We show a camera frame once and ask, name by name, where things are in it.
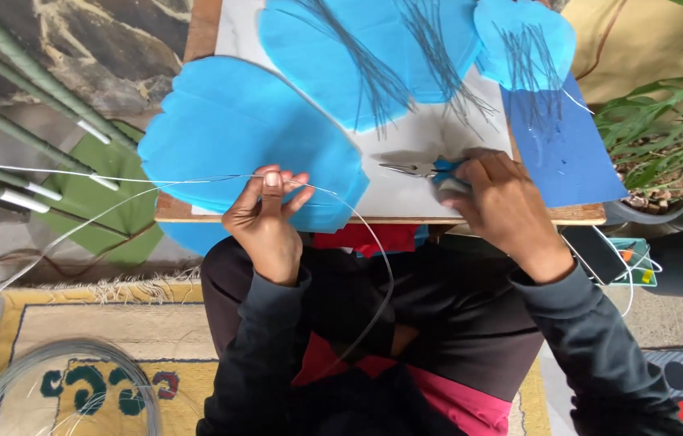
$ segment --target red fabric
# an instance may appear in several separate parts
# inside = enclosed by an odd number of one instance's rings
[[[372,224],[371,229],[379,238],[385,252],[413,252],[414,234],[419,224]],[[366,258],[380,252],[374,236],[363,224],[347,224],[336,233],[316,233],[313,247],[351,247]]]
[[[293,380],[293,386],[303,386],[330,375],[347,371],[349,365],[336,362],[336,353],[327,341],[312,333],[307,352],[303,356],[303,367]],[[367,356],[355,366],[371,377],[376,377],[395,361],[378,356]],[[444,379],[422,369],[407,365],[417,387],[427,402],[442,412],[462,431],[474,436],[506,436],[511,403],[500,400],[481,391]]]

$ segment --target blue foam sheet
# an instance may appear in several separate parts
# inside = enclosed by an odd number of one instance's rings
[[[274,74],[231,57],[183,66],[140,141],[151,180],[181,181],[250,174],[265,164],[308,172],[310,183],[356,205],[368,186],[360,153],[332,121]],[[223,213],[248,178],[173,184],[167,193]],[[343,203],[318,192],[291,222],[301,231],[334,232],[351,216]]]
[[[575,55],[576,35],[572,25],[561,14],[533,0],[494,0],[478,3],[474,23],[484,46],[476,59],[478,70],[503,88],[527,91],[554,89],[555,83],[560,84],[567,78]],[[543,73],[547,68],[534,44],[530,46],[534,81],[513,77],[515,68],[510,65],[512,58],[500,33],[520,35],[524,25],[539,25],[543,30],[550,61],[553,62],[551,67],[559,76],[558,82],[550,81]]]
[[[417,103],[445,103],[445,95],[416,40],[405,27],[403,0],[326,0],[338,21],[409,89]],[[473,27],[475,0],[443,0],[441,28],[447,54],[464,77],[481,50]],[[288,80],[347,129],[376,126],[360,71],[332,30],[293,0],[267,0],[259,15],[259,36],[269,58]],[[388,116],[407,108],[381,92]]]
[[[159,223],[159,227],[178,245],[200,256],[230,236],[220,223]]]
[[[553,95],[551,99],[535,99],[538,110],[544,112],[544,102],[561,99],[562,117],[561,121],[555,120],[558,122],[553,134],[531,129],[527,116],[513,109],[513,99],[533,101],[530,92],[501,90],[522,160],[548,207],[601,203],[629,195],[618,180],[591,114],[565,94],[586,104],[572,74],[563,85],[564,91],[540,91]]]

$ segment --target dark sweater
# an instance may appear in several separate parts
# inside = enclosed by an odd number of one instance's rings
[[[430,408],[401,365],[377,379],[348,371],[291,390],[292,345],[310,280],[302,271],[299,286],[285,288],[255,275],[196,434],[462,434]],[[534,285],[522,272],[512,283],[575,391],[579,434],[683,434],[661,370],[646,362],[617,308],[581,268],[551,285]]]

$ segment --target rug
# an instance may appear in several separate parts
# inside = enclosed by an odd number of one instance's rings
[[[198,277],[193,269],[149,279],[8,289],[1,294],[0,371],[48,342],[104,340],[129,353],[151,380],[163,434],[193,435],[218,365]],[[144,432],[143,405],[119,374],[97,359],[47,362],[6,394],[0,436]],[[538,361],[514,400],[510,434],[550,434]]]

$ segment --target wooden table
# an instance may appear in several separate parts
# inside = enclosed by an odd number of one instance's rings
[[[184,62],[214,55],[217,43],[217,27],[220,23],[220,9],[223,0],[196,0],[193,3],[191,22],[188,28],[186,53]],[[511,148],[515,159],[520,160],[519,148],[511,135]],[[605,210],[602,204],[571,205],[549,210],[551,220],[558,225],[594,225],[605,223]],[[161,192],[155,205],[155,220],[170,223],[219,223],[220,215],[193,215],[191,205],[182,202],[172,195]],[[425,218],[408,216],[375,216],[366,217],[368,223],[391,224],[464,224],[457,218]],[[351,223],[359,223],[357,217]]]

